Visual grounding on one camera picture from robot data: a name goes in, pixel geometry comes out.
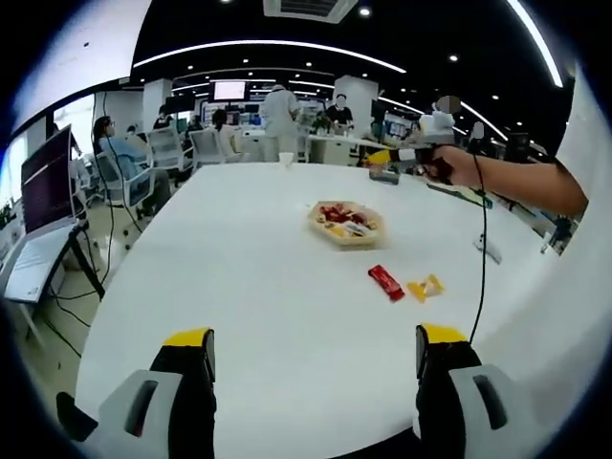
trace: white cup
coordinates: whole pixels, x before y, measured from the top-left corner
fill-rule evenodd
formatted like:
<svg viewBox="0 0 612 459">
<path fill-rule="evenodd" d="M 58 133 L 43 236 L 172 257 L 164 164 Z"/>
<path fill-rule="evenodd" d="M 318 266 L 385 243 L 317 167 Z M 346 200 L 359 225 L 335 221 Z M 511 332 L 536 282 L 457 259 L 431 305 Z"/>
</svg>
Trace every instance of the white cup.
<svg viewBox="0 0 612 459">
<path fill-rule="evenodd" d="M 287 152 L 278 153 L 278 160 L 285 167 L 289 168 L 292 162 L 294 161 L 294 153 L 287 153 Z"/>
</svg>

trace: black cable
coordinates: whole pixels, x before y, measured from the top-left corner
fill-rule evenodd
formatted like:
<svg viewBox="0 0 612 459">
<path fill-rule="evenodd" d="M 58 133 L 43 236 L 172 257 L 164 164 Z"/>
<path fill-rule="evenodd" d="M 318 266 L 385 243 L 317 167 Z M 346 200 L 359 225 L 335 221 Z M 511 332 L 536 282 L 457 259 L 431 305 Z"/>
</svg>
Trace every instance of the black cable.
<svg viewBox="0 0 612 459">
<path fill-rule="evenodd" d="M 102 99 L 102 113 L 104 114 L 105 117 L 108 116 L 106 115 L 106 95 L 107 94 L 108 93 L 104 91 L 104 98 Z M 130 216 L 130 218 L 132 219 L 132 223 L 134 223 L 134 226 L 136 227 L 136 229 L 140 231 L 142 234 L 141 227 L 139 227 L 138 223 L 136 223 L 136 219 L 134 218 L 134 215 L 132 215 L 132 212 L 130 211 L 130 207 L 127 205 L 127 202 L 125 201 L 125 188 L 123 187 L 123 182 L 125 179 L 123 177 L 123 170 L 121 169 L 121 166 L 119 164 L 119 156 L 117 154 L 117 151 L 115 151 L 115 148 L 113 148 L 113 144 L 111 144 L 111 140 L 108 137 L 106 138 L 106 141 L 108 142 L 108 146 L 111 148 L 111 151 L 115 155 L 115 162 L 117 163 L 117 169 L 119 170 L 119 174 L 121 176 L 121 198 L 123 200 L 123 207 L 125 208 L 125 211 Z"/>
<path fill-rule="evenodd" d="M 59 295 L 51 295 L 51 297 L 53 297 L 53 298 L 57 298 L 57 299 L 62 299 L 62 300 L 64 300 L 64 301 L 70 301 L 70 300 L 73 300 L 73 299 L 79 299 L 79 298 L 83 298 L 83 297 L 85 297 L 85 296 L 93 295 L 93 294 L 95 294 L 95 293 L 96 293 L 96 291 L 95 291 L 95 290 L 93 290 L 93 291 L 91 291 L 91 292 L 87 292 L 86 294 L 81 294 L 81 295 L 75 295 L 75 296 L 59 296 Z"/>
<path fill-rule="evenodd" d="M 471 329 L 470 335 L 470 344 L 474 340 L 474 334 L 476 333 L 476 327 L 478 327 L 478 322 L 480 321 L 480 313 L 482 313 L 482 305 L 485 301 L 485 277 L 486 277 L 486 267 L 487 267 L 487 206 L 486 206 L 486 193 L 485 193 L 485 182 L 482 178 L 482 171 L 480 170 L 480 164 L 478 163 L 478 159 L 476 158 L 476 154 L 472 153 L 474 157 L 474 163 L 476 164 L 476 170 L 478 171 L 478 178 L 480 179 L 480 189 L 482 191 L 482 217 L 483 217 L 483 231 L 482 231 L 482 276 L 481 276 L 481 286 L 480 286 L 480 303 L 478 304 L 478 313 L 476 314 L 476 320 L 474 321 L 474 326 Z"/>
<path fill-rule="evenodd" d="M 94 115 L 92 118 L 94 118 L 95 116 L 96 116 L 96 95 L 94 95 Z M 94 133 L 94 125 L 95 123 L 92 124 L 92 146 L 94 147 L 94 161 L 96 162 L 96 168 L 98 169 L 99 177 L 102 179 L 102 183 L 104 184 L 104 194 L 106 195 L 108 206 L 111 209 L 111 234 L 110 234 L 110 237 L 108 238 L 108 253 L 106 255 L 106 272 L 104 273 L 104 276 L 102 277 L 102 280 L 100 281 L 100 284 L 104 284 L 104 281 L 106 280 L 106 276 L 110 273 L 110 270 L 111 270 L 111 245 L 113 244 L 113 231 L 115 230 L 115 212 L 113 211 L 113 205 L 111 204 L 111 197 L 108 192 L 108 184 L 106 183 L 106 180 L 104 179 L 104 174 L 102 174 L 101 169 L 99 167 L 98 154 L 96 153 L 96 135 Z"/>
<path fill-rule="evenodd" d="M 80 354 L 80 352 L 78 352 L 78 351 L 76 350 L 76 348 L 75 348 L 75 347 L 74 347 L 74 346 L 71 344 L 71 342 L 69 342 L 67 339 L 65 339 L 65 338 L 64 338 L 64 336 L 63 336 L 61 333 L 59 333 L 59 332 L 57 331 L 57 329 L 55 328 L 55 326 L 54 326 L 54 325 L 53 325 L 53 324 L 52 324 L 52 323 L 51 323 L 51 322 L 50 322 L 48 319 L 46 319 L 46 318 L 44 318 L 44 317 L 43 317 L 43 319 L 42 319 L 42 320 L 43 320 L 43 322 L 45 322 L 45 323 L 47 324 L 47 326 L 49 327 L 49 329 L 50 329 L 52 332 L 54 332 L 54 333 L 57 335 L 57 337 L 58 337 L 58 338 L 60 338 L 62 341 L 64 341 L 64 342 L 65 342 L 65 343 L 68 345 L 68 347 L 70 347 L 70 348 L 71 348 L 71 349 L 72 349 L 72 350 L 75 352 L 75 354 L 77 354 L 77 355 L 78 355 L 78 357 L 79 357 L 79 358 L 81 358 L 81 357 L 82 357 L 82 356 L 81 356 L 81 354 Z"/>
<path fill-rule="evenodd" d="M 61 304 L 59 304 L 59 300 L 57 299 L 57 296 L 55 296 L 55 292 L 54 292 L 54 288 L 51 287 L 51 293 L 52 298 L 55 300 L 55 304 L 57 305 L 57 307 L 59 309 L 61 309 L 64 313 L 74 317 L 76 320 L 78 320 L 80 323 L 82 323 L 83 325 L 85 325 L 87 328 L 90 328 L 91 325 L 89 323 L 87 323 L 85 320 L 83 320 L 82 318 L 80 318 L 79 316 L 77 316 L 75 313 L 73 313 L 72 311 L 70 311 L 69 309 L 64 308 Z"/>
</svg>

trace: ceiling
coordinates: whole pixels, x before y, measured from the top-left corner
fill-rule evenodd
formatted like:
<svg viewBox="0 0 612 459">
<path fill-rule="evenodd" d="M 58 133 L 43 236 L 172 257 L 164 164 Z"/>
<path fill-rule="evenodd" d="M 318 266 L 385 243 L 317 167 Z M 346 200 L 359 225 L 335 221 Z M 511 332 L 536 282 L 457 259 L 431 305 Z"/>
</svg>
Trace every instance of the ceiling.
<svg viewBox="0 0 612 459">
<path fill-rule="evenodd" d="M 401 103 L 409 100 L 410 106 L 423 110 L 438 97 L 452 94 L 505 134 L 529 132 L 534 141 L 556 152 L 569 118 L 573 80 L 559 65 L 567 56 L 545 26 L 540 31 L 557 61 L 562 89 L 553 84 L 532 38 L 506 0 L 369 3 L 369 18 L 361 17 L 358 8 L 354 8 L 334 25 L 266 17 L 258 0 L 231 0 L 227 4 L 220 0 L 153 0 L 142 25 L 134 62 L 206 43 L 293 40 L 375 57 L 406 69 L 405 74 L 329 51 L 240 45 L 182 53 L 138 66 L 130 84 L 160 77 L 178 78 L 175 83 L 179 86 L 206 82 L 206 76 L 295 79 L 299 74 L 302 80 L 333 85 L 343 75 L 367 74 L 380 83 L 386 98 Z M 538 25 L 543 24 L 539 18 L 534 19 Z M 450 55 L 457 55 L 458 61 L 451 62 Z M 291 88 L 316 90 L 295 85 Z M 331 90 L 318 89 L 322 96 L 331 97 Z M 467 130 L 478 118 L 464 112 L 457 127 Z M 487 130 L 488 135 L 499 140 L 492 130 Z"/>
</svg>

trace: red snack package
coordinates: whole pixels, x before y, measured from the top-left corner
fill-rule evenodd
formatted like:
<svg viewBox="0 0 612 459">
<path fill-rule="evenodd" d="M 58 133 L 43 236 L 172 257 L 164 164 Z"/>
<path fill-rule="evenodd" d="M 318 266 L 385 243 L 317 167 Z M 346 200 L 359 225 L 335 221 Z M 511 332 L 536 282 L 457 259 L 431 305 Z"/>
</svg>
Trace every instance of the red snack package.
<svg viewBox="0 0 612 459">
<path fill-rule="evenodd" d="M 374 280 L 376 280 L 386 294 L 389 295 L 391 301 L 397 301 L 405 296 L 400 284 L 398 284 L 397 281 L 391 277 L 391 274 L 389 274 L 381 265 L 376 265 L 367 273 L 374 277 Z"/>
</svg>

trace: round table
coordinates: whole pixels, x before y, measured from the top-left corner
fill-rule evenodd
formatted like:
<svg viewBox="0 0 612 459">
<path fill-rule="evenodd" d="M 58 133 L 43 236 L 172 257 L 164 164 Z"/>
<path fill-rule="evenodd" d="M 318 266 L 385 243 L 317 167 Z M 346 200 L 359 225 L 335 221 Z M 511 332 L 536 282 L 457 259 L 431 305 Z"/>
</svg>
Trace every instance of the round table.
<svg viewBox="0 0 612 459">
<path fill-rule="evenodd" d="M 342 251 L 321 238 L 306 215 L 323 200 L 376 210 L 386 247 Z M 507 210 L 488 215 L 504 261 L 487 265 L 477 341 L 520 308 L 546 256 Z M 100 403 L 147 369 L 166 338 L 209 326 L 217 457 L 324 458 L 379 443 L 412 423 L 415 326 L 470 334 L 482 261 L 472 241 L 482 224 L 480 207 L 409 176 L 389 186 L 350 167 L 205 166 L 115 275 L 86 342 L 76 404 L 97 418 Z M 391 303 L 367 274 L 377 264 L 403 286 L 434 273 L 446 292 L 426 304 L 408 293 Z"/>
</svg>

